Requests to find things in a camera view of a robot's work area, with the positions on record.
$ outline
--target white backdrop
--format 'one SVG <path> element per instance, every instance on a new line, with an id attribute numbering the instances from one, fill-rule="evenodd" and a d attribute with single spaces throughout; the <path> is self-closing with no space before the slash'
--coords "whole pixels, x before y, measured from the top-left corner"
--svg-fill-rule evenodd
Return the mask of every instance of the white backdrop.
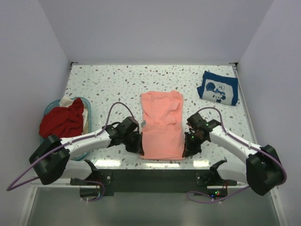
<path id="1" fill-rule="evenodd" d="M 290 225 L 301 225 L 301 1 L 275 0 L 238 64 L 258 142 L 287 170 L 279 192 Z"/>
<path id="2" fill-rule="evenodd" d="M 88 64 L 238 62 L 273 0 L 39 0 L 65 54 Z"/>
<path id="3" fill-rule="evenodd" d="M 1 1 L 0 225 L 18 223 L 28 187 L 5 189 L 29 166 L 44 109 L 63 94 L 68 63 L 37 0 Z"/>

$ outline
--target blue basket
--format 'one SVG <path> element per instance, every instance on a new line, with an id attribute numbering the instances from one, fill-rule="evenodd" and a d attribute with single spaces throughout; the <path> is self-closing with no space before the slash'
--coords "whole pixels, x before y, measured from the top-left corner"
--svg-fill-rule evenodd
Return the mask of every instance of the blue basket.
<path id="1" fill-rule="evenodd" d="M 83 98 L 83 97 L 80 97 L 80 99 L 81 99 L 81 101 L 83 102 L 84 106 L 88 109 L 88 123 L 89 123 L 89 125 L 88 125 L 88 132 L 91 133 L 91 132 L 92 132 L 91 105 L 90 105 L 90 102 L 89 102 L 87 99 L 85 99 L 85 98 Z M 44 115 L 48 114 L 53 108 L 59 107 L 59 106 L 60 106 L 60 104 L 59 104 L 60 101 L 61 101 L 61 100 L 56 100 L 56 101 L 54 101 L 54 102 L 51 102 L 51 103 L 46 107 L 46 109 L 45 109 L 45 111 L 44 111 Z M 40 143 L 42 144 L 43 141 L 44 141 L 44 138 L 41 137 Z M 79 156 L 76 156 L 73 160 L 75 160 L 75 161 L 80 161 L 80 160 L 82 160 L 82 159 L 86 156 L 86 154 L 87 154 L 87 153 L 84 153 L 84 154 L 81 154 L 81 155 L 79 155 Z"/>

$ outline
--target speckled table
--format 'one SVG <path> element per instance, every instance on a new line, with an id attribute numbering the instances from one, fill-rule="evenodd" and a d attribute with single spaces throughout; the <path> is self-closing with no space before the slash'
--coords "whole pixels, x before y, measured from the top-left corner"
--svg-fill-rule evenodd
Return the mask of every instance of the speckled table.
<path id="1" fill-rule="evenodd" d="M 232 66 L 198 65 L 73 65 L 65 91 L 68 97 L 85 97 L 92 109 L 92 130 L 105 124 L 110 106 L 121 101 L 133 112 L 135 118 L 142 121 L 140 94 L 147 91 L 177 90 L 183 94 L 183 130 L 188 131 L 186 119 L 198 109 L 215 106 L 222 112 L 224 123 L 237 135 L 252 140 L 251 132 L 238 97 L 237 106 L 222 105 L 199 98 L 196 87 L 202 82 L 204 71 L 235 77 Z M 205 119 L 217 119 L 217 113 L 204 110 Z M 122 121 L 129 116 L 125 107 L 114 107 L 110 122 Z M 124 145 L 107 149 L 93 150 L 86 158 L 95 165 L 110 169 L 208 169 L 210 165 L 227 158 L 228 161 L 240 160 L 224 148 L 209 142 L 202 145 L 202 153 L 182 161 L 143 160 L 137 154 L 128 153 Z"/>

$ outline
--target folded shirt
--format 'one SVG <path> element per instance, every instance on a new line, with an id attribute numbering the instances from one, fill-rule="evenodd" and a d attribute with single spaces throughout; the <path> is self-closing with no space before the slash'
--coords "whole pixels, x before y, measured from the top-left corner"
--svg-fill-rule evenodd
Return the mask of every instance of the folded shirt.
<path id="1" fill-rule="evenodd" d="M 184 151 L 182 131 L 183 96 L 177 91 L 141 94 L 143 119 L 143 159 L 181 160 Z"/>
<path id="2" fill-rule="evenodd" d="M 197 87 L 200 98 L 235 106 L 238 101 L 238 79 L 205 71 L 203 82 Z"/>

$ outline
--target garment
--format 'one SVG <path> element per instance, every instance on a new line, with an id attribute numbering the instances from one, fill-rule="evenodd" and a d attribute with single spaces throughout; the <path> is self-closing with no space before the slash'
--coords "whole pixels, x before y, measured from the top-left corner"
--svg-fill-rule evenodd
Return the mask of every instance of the garment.
<path id="1" fill-rule="evenodd" d="M 60 107 L 69 107 L 70 105 L 72 105 L 73 100 L 71 100 L 69 97 L 63 96 L 63 98 L 60 100 L 59 105 Z M 84 111 L 83 111 L 83 128 L 84 131 L 82 134 L 86 134 L 87 132 L 86 129 L 88 129 L 88 126 L 86 126 L 88 122 L 88 110 L 84 107 Z"/>
<path id="2" fill-rule="evenodd" d="M 143 119 L 143 159 L 181 160 L 183 96 L 177 91 L 141 94 Z"/>
<path id="3" fill-rule="evenodd" d="M 200 98 L 225 105 L 238 101 L 238 79 L 205 71 L 202 86 L 197 87 Z"/>
<path id="4" fill-rule="evenodd" d="M 55 107 L 46 114 L 40 124 L 39 134 L 43 138 L 49 135 L 62 137 L 75 137 L 83 131 L 84 105 L 77 98 L 69 107 Z"/>

